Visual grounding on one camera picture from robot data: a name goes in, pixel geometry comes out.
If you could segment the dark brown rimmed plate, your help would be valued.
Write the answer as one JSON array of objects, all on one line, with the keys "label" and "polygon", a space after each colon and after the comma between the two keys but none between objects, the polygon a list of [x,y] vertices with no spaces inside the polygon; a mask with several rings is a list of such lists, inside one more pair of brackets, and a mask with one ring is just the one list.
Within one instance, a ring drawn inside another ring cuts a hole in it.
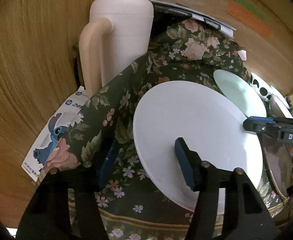
[{"label": "dark brown rimmed plate", "polygon": [[283,200],[293,198],[293,146],[258,135],[268,178]]}]

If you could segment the mint green plate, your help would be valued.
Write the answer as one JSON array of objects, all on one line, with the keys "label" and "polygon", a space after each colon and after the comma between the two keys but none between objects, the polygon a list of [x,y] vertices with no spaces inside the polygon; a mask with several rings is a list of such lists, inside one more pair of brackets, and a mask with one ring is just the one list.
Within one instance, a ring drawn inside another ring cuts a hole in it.
[{"label": "mint green plate", "polygon": [[262,118],[267,116],[263,101],[241,77],[222,69],[215,70],[213,77],[223,95],[234,103],[245,116]]}]

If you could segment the white round plate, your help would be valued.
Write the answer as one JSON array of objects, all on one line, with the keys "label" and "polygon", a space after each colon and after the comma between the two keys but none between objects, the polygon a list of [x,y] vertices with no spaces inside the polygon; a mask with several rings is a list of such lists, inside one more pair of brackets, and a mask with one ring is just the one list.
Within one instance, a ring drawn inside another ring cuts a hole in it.
[{"label": "white round plate", "polygon": [[190,150],[217,168],[242,168],[254,186],[263,161],[258,137],[243,129],[245,115],[226,97],[189,81],[164,82],[148,90],[134,113],[135,148],[147,175],[177,205],[194,211],[198,194],[185,183],[174,146]]}]

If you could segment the green sticky note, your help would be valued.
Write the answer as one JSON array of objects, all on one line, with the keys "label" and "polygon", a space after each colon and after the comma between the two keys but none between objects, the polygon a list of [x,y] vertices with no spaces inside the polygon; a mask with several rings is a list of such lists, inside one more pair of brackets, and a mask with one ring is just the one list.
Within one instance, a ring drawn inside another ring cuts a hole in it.
[{"label": "green sticky note", "polygon": [[246,0],[233,0],[233,1],[241,5],[242,7],[246,8],[253,14],[255,14],[255,16],[260,18],[262,21],[267,20],[267,16],[259,8],[257,8],[255,5],[251,4],[250,2],[247,2]]}]

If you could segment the stack of papers and magazines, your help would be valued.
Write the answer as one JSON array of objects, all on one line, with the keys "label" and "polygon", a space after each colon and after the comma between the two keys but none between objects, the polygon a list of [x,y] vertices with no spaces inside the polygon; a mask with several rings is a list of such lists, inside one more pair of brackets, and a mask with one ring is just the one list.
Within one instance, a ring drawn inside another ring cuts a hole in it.
[{"label": "stack of papers and magazines", "polygon": [[180,18],[192,18],[194,20],[198,20],[204,22],[224,35],[233,38],[234,32],[236,29],[226,23],[223,23],[216,18],[213,18],[203,12],[199,12],[197,10],[186,7],[185,5],[181,5],[178,3],[171,2],[169,0],[149,0],[155,11],[171,14],[175,17]]}]

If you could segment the Stitch cartoon paper sheet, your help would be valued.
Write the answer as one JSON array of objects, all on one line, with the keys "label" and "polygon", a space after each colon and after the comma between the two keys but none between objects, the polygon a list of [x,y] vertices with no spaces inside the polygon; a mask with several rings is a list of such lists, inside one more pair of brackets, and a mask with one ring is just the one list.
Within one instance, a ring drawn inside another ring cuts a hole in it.
[{"label": "Stitch cartoon paper sheet", "polygon": [[34,181],[37,181],[46,160],[67,128],[82,122],[80,110],[86,102],[85,88],[80,86],[50,117],[35,139],[21,165]]}]

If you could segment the white bowl with black spots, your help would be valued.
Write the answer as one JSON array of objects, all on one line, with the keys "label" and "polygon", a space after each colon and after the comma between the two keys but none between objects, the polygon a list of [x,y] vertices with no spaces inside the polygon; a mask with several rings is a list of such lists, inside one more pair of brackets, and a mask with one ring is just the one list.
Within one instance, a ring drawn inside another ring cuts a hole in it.
[{"label": "white bowl with black spots", "polygon": [[272,95],[275,95],[279,100],[289,109],[289,104],[282,96],[282,94],[273,86],[270,86],[257,74],[251,72],[251,79],[249,82],[250,86],[257,92],[261,100],[264,102],[269,102]]}]

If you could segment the orange sticky note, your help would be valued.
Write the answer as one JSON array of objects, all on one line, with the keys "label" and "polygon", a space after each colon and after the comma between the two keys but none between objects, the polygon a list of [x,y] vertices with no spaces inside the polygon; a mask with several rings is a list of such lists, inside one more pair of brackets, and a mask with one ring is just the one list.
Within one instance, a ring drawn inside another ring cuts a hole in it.
[{"label": "orange sticky note", "polygon": [[257,34],[263,37],[265,40],[270,39],[272,29],[256,14],[249,11],[237,2],[230,1],[227,7],[227,13],[244,25],[253,29]]}]

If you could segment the floral dark green cloth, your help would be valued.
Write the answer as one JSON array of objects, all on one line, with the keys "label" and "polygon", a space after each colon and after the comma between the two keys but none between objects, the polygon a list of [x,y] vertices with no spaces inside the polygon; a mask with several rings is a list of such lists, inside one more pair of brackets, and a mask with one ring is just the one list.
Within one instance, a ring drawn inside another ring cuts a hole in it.
[{"label": "floral dark green cloth", "polygon": [[242,167],[270,216],[281,213],[258,137],[242,127],[267,110],[238,50],[185,20],[90,98],[44,165],[41,239],[184,239],[198,194],[178,137],[218,168]]}]

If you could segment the small white paper box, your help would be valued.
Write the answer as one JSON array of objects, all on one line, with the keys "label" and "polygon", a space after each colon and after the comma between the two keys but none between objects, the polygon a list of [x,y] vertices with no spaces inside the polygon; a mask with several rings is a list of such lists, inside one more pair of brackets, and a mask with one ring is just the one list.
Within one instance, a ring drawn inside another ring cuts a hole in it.
[{"label": "small white paper box", "polygon": [[247,61],[247,51],[245,50],[238,50],[238,55],[242,61]]}]

